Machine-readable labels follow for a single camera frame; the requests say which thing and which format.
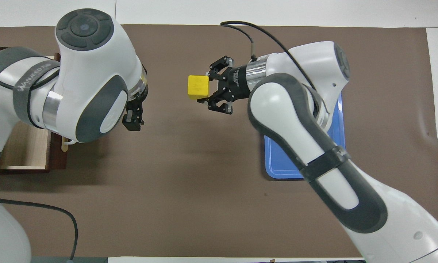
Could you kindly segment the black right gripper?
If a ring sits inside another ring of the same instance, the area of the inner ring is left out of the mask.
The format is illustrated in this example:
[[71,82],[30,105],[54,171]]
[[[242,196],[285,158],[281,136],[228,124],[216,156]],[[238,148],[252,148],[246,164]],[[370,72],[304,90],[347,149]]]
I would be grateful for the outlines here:
[[198,99],[198,103],[205,104],[210,111],[232,115],[233,101],[249,98],[247,65],[240,67],[233,67],[233,65],[234,59],[224,56],[209,66],[209,81],[218,80],[218,91],[209,97]]

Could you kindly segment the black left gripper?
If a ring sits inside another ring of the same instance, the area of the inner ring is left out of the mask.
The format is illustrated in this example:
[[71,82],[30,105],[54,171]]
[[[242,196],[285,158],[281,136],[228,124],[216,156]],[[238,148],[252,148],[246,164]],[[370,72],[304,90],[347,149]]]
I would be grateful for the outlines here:
[[139,132],[142,129],[142,125],[145,124],[141,118],[143,114],[142,103],[145,99],[142,97],[134,98],[127,102],[127,114],[122,117],[122,125],[127,130]]

